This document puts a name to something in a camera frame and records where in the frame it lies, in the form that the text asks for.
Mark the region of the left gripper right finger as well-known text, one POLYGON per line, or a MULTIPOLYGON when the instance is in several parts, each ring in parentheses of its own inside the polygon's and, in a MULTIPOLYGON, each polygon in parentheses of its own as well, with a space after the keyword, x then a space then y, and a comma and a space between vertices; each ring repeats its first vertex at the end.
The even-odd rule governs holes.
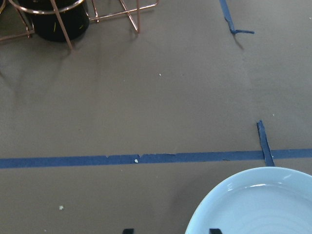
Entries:
POLYGON ((220 229, 209 229, 209 234, 221 234, 220 229))

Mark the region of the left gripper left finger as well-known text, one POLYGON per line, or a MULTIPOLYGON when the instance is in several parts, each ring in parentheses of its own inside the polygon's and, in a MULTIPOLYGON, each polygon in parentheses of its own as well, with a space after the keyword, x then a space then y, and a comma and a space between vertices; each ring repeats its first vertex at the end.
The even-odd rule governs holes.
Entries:
POLYGON ((122 234, 134 234, 134 229, 133 228, 124 229, 122 234))

